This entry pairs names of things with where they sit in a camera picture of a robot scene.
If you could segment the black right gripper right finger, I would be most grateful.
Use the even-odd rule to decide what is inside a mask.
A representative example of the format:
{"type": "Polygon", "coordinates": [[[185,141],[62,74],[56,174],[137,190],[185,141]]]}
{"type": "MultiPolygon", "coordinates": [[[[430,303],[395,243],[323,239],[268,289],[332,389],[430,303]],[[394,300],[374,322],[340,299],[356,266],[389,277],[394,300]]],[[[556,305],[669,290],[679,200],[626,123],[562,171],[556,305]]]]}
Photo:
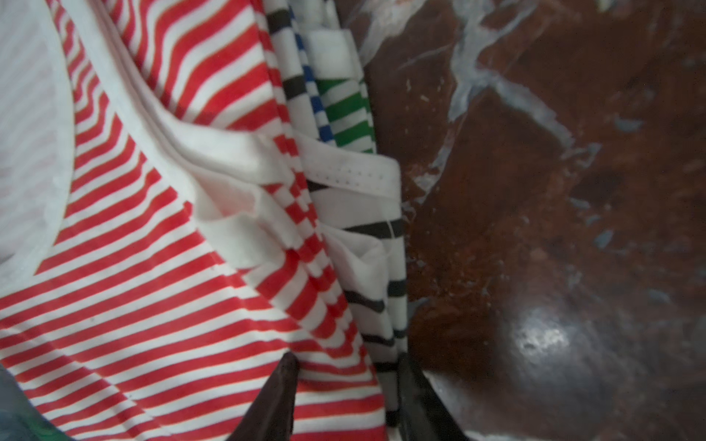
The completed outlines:
{"type": "Polygon", "coordinates": [[[468,441],[410,354],[398,363],[400,432],[406,441],[468,441]]]}

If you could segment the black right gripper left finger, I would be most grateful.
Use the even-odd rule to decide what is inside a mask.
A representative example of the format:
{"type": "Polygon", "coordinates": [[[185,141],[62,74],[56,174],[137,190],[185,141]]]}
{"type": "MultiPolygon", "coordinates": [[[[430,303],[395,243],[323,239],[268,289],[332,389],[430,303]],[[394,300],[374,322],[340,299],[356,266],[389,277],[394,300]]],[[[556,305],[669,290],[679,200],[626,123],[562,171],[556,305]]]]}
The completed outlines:
{"type": "Polygon", "coordinates": [[[227,441],[289,441],[293,432],[300,363],[284,354],[227,441]]]}

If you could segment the red striped garment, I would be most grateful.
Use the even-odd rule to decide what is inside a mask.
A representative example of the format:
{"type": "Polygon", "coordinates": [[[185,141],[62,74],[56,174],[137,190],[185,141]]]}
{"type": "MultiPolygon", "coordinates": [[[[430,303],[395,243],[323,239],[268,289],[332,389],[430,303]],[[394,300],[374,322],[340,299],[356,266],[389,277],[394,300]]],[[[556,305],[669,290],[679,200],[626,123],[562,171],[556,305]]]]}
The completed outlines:
{"type": "Polygon", "coordinates": [[[76,440],[389,440],[266,1],[1,5],[1,364],[76,440]]]}

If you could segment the black striped garment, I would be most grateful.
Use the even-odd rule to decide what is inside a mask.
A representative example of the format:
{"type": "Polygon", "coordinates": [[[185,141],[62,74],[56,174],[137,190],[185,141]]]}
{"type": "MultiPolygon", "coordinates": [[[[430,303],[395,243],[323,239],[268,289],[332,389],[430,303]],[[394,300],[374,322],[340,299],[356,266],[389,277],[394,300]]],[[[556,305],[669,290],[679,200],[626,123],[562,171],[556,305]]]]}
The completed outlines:
{"type": "Polygon", "coordinates": [[[316,136],[288,1],[263,5],[286,106],[325,243],[384,395],[386,423],[400,427],[398,363],[407,350],[401,176],[396,161],[333,147],[316,136]]]}

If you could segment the blue striped tank top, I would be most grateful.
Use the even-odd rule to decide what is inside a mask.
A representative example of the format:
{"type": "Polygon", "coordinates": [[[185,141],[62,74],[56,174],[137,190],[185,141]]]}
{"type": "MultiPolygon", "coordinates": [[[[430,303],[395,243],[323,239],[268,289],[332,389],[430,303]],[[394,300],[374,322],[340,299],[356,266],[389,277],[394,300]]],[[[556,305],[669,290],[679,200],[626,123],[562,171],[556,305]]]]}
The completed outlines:
{"type": "Polygon", "coordinates": [[[307,50],[304,46],[301,29],[298,18],[300,15],[294,9],[294,2],[288,1],[288,9],[290,13],[290,22],[292,22],[292,30],[295,38],[298,57],[303,68],[304,91],[309,99],[312,107],[312,116],[316,126],[316,138],[330,146],[337,147],[334,133],[331,129],[325,106],[319,94],[319,89],[314,79],[314,72],[310,66],[310,60],[307,50]]]}

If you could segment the green striped tank top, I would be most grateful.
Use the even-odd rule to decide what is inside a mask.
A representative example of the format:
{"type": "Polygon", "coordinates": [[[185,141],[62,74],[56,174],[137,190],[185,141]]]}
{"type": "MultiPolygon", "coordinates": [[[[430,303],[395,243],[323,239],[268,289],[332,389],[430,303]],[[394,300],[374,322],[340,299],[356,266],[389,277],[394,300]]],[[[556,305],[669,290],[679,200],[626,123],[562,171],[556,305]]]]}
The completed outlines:
{"type": "Polygon", "coordinates": [[[370,97],[354,38],[333,1],[292,2],[336,146],[376,154],[370,97]]]}

